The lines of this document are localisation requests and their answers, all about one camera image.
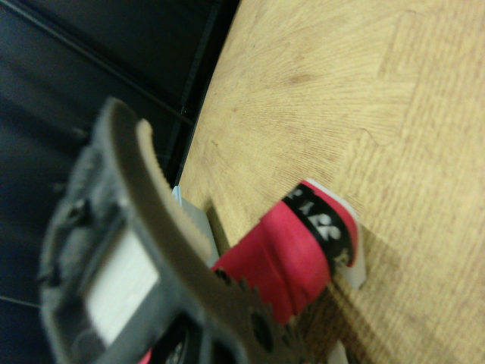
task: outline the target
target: dark background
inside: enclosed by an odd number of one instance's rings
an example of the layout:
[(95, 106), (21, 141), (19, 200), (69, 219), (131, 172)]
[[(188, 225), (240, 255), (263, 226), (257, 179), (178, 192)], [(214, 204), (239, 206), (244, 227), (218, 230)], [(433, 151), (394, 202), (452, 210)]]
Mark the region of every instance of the dark background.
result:
[(45, 227), (108, 96), (154, 129), (173, 186), (237, 0), (0, 0), (0, 361), (52, 362)]

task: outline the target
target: white printed number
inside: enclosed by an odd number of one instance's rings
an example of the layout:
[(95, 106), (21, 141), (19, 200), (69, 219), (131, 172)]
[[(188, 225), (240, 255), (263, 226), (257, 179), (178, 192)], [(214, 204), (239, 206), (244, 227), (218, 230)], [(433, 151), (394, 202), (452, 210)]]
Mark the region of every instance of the white printed number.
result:
[(311, 224), (315, 226), (317, 231), (326, 241), (329, 240), (329, 236), (334, 240), (337, 240), (342, 236), (340, 229), (337, 226), (332, 225), (332, 219), (327, 214), (310, 216), (308, 220), (310, 220)]

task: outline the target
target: wood grain surface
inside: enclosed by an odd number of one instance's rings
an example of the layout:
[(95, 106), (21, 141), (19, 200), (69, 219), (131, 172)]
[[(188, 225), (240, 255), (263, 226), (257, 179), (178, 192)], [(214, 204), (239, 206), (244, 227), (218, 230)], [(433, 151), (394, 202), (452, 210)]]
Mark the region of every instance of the wood grain surface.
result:
[(242, 0), (181, 186), (236, 244), (299, 180), (347, 199), (368, 280), (302, 315), (324, 358), (485, 362), (485, 2)]

